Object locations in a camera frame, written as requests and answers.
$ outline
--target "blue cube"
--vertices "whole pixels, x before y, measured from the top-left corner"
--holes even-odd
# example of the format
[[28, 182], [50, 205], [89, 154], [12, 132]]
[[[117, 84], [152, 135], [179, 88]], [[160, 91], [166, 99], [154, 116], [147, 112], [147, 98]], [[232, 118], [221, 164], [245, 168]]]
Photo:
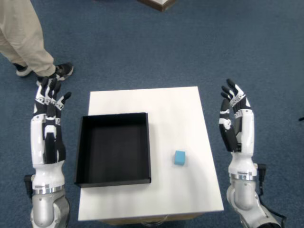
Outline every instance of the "blue cube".
[[186, 152], [185, 151], [175, 151], [174, 164], [184, 165], [186, 161]]

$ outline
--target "white shoe sole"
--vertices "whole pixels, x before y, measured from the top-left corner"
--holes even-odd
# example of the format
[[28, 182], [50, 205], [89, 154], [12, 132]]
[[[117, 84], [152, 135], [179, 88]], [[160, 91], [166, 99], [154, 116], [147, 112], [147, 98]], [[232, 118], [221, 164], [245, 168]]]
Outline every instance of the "white shoe sole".
[[30, 72], [32, 72], [32, 69], [27, 67], [27, 69], [24, 71], [16, 70], [16, 75], [18, 75], [19, 77], [25, 77], [25, 76], [29, 75]]

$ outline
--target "black cable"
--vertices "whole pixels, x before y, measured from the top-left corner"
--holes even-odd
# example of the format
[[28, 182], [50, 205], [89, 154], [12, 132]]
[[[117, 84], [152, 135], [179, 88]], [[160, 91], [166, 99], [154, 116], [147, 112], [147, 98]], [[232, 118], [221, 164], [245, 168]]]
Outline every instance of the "black cable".
[[274, 210], [270, 209], [269, 207], [267, 207], [264, 202], [262, 201], [261, 199], [261, 196], [264, 195], [264, 191], [263, 191], [263, 182], [264, 182], [264, 178], [265, 178], [265, 175], [266, 175], [266, 165], [265, 164], [258, 164], [257, 165], [257, 169], [258, 169], [258, 175], [259, 175], [259, 195], [258, 195], [258, 198], [260, 200], [260, 203], [261, 205], [263, 205], [270, 213], [280, 217], [282, 220], [281, 220], [281, 227], [282, 228], [285, 228], [285, 221], [287, 220], [287, 217], [284, 216], [284, 215], [281, 215], [277, 212], [275, 212]]

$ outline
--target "person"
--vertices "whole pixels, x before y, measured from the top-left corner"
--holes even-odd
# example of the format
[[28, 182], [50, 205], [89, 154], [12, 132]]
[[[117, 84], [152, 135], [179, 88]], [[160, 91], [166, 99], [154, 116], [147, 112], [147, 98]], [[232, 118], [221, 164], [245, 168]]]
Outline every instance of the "person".
[[45, 50], [41, 24], [30, 0], [0, 0], [0, 53], [16, 67], [16, 74], [37, 75], [37, 85], [47, 76], [64, 81], [72, 75], [72, 63], [54, 65]]

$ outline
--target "table top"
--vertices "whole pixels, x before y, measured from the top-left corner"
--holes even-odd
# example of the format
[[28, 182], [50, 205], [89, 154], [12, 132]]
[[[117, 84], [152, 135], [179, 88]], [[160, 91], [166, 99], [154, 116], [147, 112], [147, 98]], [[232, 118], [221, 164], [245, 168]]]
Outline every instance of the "table top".
[[[89, 115], [147, 112], [152, 182], [82, 188], [78, 220], [223, 210], [197, 87], [91, 92]], [[176, 150], [186, 152], [183, 166]]]

